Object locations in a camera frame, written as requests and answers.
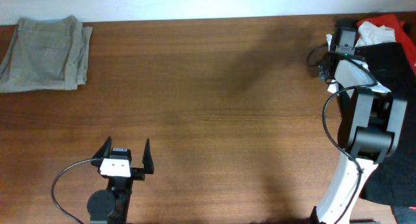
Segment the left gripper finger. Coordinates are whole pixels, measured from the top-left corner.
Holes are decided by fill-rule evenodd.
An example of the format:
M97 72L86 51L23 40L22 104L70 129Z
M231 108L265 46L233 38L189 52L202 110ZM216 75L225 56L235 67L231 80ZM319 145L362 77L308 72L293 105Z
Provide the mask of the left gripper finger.
M112 138L108 136L104 144L97 150L92 158L107 158L110 155L111 151Z
M150 139L146 140L144 154L142 157L142 163L144 166L144 173L145 174L154 174L155 168L153 164L153 159L151 156L151 147L150 147Z

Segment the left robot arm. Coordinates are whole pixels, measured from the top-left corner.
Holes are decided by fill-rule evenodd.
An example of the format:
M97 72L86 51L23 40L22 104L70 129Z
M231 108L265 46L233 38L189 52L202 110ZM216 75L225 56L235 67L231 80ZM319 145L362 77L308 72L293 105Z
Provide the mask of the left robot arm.
M104 190L94 192L87 202L91 223L126 223L133 183L154 173L149 140L146 140L141 168L131 166L130 149L112 147L111 143L112 138L108 137L92 157L91 164L108 183Z

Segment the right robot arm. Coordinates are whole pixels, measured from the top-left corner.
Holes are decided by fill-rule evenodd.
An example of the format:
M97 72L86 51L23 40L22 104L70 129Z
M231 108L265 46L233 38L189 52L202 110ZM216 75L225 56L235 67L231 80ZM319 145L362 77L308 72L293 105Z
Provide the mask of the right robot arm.
M310 223L349 223L367 179L399 143L407 101L380 89L380 82L364 67L365 59L355 54L357 37L357 29L336 27L327 37L328 52L315 63L319 78L337 88L322 108L322 125L340 156L324 198L312 210ZM345 105L333 138L326 114L336 97Z

